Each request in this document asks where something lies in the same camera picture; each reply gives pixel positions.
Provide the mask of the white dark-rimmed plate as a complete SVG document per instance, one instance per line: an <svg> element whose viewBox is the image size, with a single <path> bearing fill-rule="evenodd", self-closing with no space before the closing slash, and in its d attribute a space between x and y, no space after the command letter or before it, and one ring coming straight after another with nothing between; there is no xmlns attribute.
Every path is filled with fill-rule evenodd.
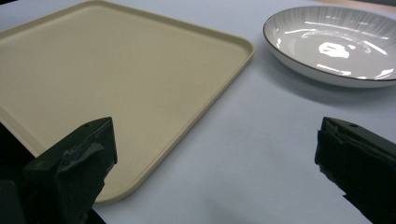
<svg viewBox="0 0 396 224"><path fill-rule="evenodd" d="M396 85L396 20L346 7L294 7L263 26L273 55L291 70L347 88Z"/></svg>

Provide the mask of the beige plastic tray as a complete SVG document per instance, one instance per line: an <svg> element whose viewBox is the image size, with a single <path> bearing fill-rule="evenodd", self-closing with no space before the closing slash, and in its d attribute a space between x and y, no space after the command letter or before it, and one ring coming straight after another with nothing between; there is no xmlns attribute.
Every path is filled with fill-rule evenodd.
<svg viewBox="0 0 396 224"><path fill-rule="evenodd" d="M252 58L246 39L105 1L0 32L0 123L34 155L110 117L118 161L99 195L133 192Z"/></svg>

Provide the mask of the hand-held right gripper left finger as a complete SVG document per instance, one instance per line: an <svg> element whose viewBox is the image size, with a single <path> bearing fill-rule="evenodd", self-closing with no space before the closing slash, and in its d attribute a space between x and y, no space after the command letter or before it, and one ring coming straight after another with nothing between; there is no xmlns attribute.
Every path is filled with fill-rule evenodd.
<svg viewBox="0 0 396 224"><path fill-rule="evenodd" d="M112 118L87 122L23 169L37 195L40 224L85 224L117 163Z"/></svg>

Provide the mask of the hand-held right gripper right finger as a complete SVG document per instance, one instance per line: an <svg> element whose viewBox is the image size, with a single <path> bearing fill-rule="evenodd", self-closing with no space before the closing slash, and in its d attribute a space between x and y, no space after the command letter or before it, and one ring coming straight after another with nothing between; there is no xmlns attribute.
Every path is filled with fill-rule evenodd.
<svg viewBox="0 0 396 224"><path fill-rule="evenodd" d="M373 224L396 224L396 144L360 125L325 117L315 164Z"/></svg>

